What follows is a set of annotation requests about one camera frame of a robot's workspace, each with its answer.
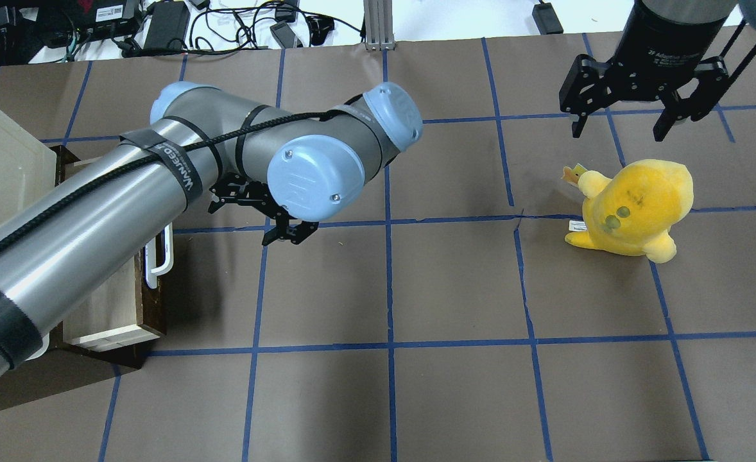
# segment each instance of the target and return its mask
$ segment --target green spot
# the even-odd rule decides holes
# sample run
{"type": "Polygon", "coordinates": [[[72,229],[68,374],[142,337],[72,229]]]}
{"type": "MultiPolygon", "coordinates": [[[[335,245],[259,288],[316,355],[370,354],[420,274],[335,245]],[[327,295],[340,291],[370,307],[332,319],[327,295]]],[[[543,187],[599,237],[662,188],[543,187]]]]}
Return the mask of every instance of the green spot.
{"type": "Polygon", "coordinates": [[[617,229],[621,227],[621,220],[618,219],[618,217],[613,216],[611,214],[610,216],[606,217],[606,227],[609,229],[617,229]]]}

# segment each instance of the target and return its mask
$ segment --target robotic arm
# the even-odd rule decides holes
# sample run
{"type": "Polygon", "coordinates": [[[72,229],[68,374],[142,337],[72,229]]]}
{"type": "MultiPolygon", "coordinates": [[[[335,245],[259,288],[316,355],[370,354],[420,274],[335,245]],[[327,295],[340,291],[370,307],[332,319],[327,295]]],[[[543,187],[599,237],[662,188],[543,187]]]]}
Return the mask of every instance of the robotic arm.
{"type": "MultiPolygon", "coordinates": [[[[724,56],[742,26],[719,56],[702,59],[736,0],[635,0],[615,55],[598,62],[578,55],[560,88],[560,110],[572,117],[572,136],[580,137],[589,114],[619,100],[663,102],[654,126],[662,141],[675,123],[706,117],[756,55],[756,45],[729,73],[724,56]],[[689,97],[678,89],[693,78],[689,97]]],[[[756,28],[756,0],[740,2],[756,28]]]]}
{"type": "Polygon", "coordinates": [[[0,375],[203,189],[214,185],[210,212],[235,202],[273,218],[264,245],[298,244],[423,127],[393,83],[325,113],[290,114],[178,82],[162,91],[150,122],[0,227],[0,375]]]}

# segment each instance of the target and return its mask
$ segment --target white sticker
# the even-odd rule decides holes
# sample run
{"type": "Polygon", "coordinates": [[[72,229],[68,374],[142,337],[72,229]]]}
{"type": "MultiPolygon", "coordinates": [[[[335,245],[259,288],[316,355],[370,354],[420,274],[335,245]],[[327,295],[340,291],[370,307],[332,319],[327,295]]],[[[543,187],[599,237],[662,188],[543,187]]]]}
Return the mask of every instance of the white sticker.
{"type": "Polygon", "coordinates": [[[99,8],[96,10],[96,22],[108,21],[111,19],[120,19],[122,12],[124,11],[124,5],[106,6],[105,8],[99,8]]]}
{"type": "Polygon", "coordinates": [[[586,223],[571,219],[569,220],[569,231],[586,231],[586,223]]]}

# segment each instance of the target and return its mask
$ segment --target yellow stuffed animal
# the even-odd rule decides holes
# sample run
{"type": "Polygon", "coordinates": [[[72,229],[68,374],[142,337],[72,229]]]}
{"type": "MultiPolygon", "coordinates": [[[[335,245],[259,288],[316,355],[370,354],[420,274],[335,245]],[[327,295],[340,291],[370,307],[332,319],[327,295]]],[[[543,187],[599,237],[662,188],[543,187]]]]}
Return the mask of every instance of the yellow stuffed animal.
{"type": "Polygon", "coordinates": [[[692,208],[692,175],[682,164],[667,160],[639,160],[609,179],[586,170],[563,167],[563,179],[577,186],[583,200],[587,231],[566,235],[580,248],[621,255],[647,255],[666,263],[677,253],[669,237],[672,225],[692,208]]]}

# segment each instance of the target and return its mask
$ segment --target black strap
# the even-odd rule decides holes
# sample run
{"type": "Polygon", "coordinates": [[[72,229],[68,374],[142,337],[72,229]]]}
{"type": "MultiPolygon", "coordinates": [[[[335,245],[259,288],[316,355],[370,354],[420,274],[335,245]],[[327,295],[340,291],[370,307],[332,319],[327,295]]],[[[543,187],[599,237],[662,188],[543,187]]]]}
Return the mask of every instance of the black strap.
{"type": "Polygon", "coordinates": [[[141,128],[121,135],[122,144],[128,143],[137,146],[140,149],[148,150],[161,158],[167,169],[178,180],[184,190],[184,196],[187,197],[187,206],[202,195],[202,178],[198,175],[196,167],[187,156],[187,152],[167,140],[161,135],[153,132],[149,128],[141,128]]]}
{"type": "MultiPolygon", "coordinates": [[[[190,130],[193,130],[196,135],[199,136],[199,138],[202,138],[202,141],[210,139],[210,137],[207,136],[207,134],[198,126],[196,126],[195,123],[190,122],[190,120],[186,120],[185,118],[181,118],[178,116],[167,116],[162,117],[166,118],[167,120],[174,120],[175,122],[178,122],[190,130]]],[[[213,157],[216,158],[216,164],[219,166],[219,176],[218,178],[221,178],[223,176],[223,161],[221,160],[221,155],[219,154],[219,150],[216,149],[215,144],[211,144],[208,146],[210,148],[210,152],[213,154],[213,157]]]]}
{"type": "MultiPolygon", "coordinates": [[[[260,105],[252,109],[249,114],[244,117],[244,122],[241,124],[241,128],[247,128],[247,126],[252,125],[252,121],[255,120],[256,117],[258,117],[258,114],[261,113],[266,108],[269,108],[268,105],[260,105]]],[[[241,135],[238,137],[238,140],[235,141],[235,164],[238,167],[238,173],[240,173],[244,178],[248,178],[246,175],[246,172],[244,171],[244,158],[243,158],[243,152],[244,152],[244,140],[246,140],[246,135],[241,135]]]]}
{"type": "Polygon", "coordinates": [[[41,348],[39,330],[31,319],[0,292],[0,355],[14,369],[41,348]]]}

